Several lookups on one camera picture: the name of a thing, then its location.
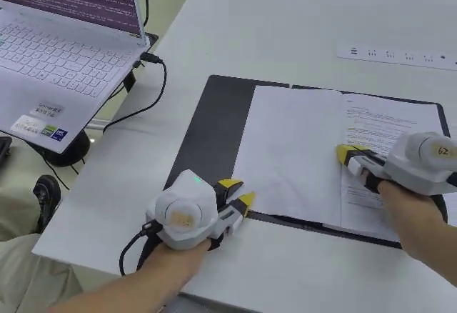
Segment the yellow sticker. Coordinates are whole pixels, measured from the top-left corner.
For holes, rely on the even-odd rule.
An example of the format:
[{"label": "yellow sticker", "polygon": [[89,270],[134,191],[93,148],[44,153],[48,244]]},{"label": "yellow sticker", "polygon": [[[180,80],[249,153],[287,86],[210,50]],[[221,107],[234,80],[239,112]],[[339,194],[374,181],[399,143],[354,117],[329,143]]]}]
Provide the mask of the yellow sticker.
[{"label": "yellow sticker", "polygon": [[189,214],[174,211],[171,213],[170,223],[174,226],[192,228],[194,227],[194,217]]},{"label": "yellow sticker", "polygon": [[434,144],[432,148],[433,155],[441,158],[457,158],[457,147]]}]

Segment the table surface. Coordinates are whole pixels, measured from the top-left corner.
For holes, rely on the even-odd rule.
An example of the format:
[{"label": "table surface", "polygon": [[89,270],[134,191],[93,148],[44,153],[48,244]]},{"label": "table surface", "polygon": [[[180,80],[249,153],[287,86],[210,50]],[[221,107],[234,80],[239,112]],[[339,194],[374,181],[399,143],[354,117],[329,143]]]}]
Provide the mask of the table surface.
[{"label": "table surface", "polygon": [[[106,132],[34,251],[117,274],[211,74],[437,101],[452,127],[456,72],[336,52],[347,41],[457,53],[454,1],[187,0],[156,51],[169,67],[162,101]],[[153,101],[161,79],[147,66],[117,116]],[[252,220],[184,291],[259,312],[448,312],[457,302],[455,288],[401,250]]]}]

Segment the white laptop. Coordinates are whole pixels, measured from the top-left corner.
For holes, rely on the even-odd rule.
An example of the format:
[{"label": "white laptop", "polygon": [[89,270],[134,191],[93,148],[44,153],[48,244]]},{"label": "white laptop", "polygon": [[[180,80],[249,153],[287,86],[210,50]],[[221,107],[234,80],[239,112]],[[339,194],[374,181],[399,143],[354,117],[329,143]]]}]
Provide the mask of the white laptop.
[{"label": "white laptop", "polygon": [[138,0],[0,7],[0,131],[62,153],[149,48]]}]

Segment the person's leg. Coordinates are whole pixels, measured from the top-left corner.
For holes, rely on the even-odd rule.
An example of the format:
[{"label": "person's leg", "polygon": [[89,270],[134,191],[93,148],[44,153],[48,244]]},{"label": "person's leg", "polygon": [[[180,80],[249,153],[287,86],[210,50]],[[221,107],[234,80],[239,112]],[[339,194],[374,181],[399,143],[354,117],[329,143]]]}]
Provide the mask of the person's leg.
[{"label": "person's leg", "polygon": [[59,184],[41,177],[34,188],[0,197],[0,313],[45,312],[50,305],[82,292],[73,269],[31,253],[60,201]]},{"label": "person's leg", "polygon": [[30,234],[0,246],[0,302],[16,313],[45,312],[82,293],[69,265],[31,253],[38,239]]},{"label": "person's leg", "polygon": [[0,187],[0,242],[33,233],[40,216],[38,200],[20,184]]}]

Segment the human hand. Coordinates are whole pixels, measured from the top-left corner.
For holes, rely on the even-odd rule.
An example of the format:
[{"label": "human hand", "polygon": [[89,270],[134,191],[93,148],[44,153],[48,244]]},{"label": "human hand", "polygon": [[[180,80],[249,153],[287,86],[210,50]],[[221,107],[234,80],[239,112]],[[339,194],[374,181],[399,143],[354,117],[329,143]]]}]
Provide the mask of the human hand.
[{"label": "human hand", "polygon": [[193,249],[176,251],[160,243],[140,271],[165,276],[171,290],[177,293],[197,273],[210,246],[210,240],[206,239]]},{"label": "human hand", "polygon": [[[368,174],[364,171],[362,177],[366,179]],[[435,202],[390,181],[380,182],[378,191],[401,246],[410,256],[420,258],[424,239],[445,224]]]}]

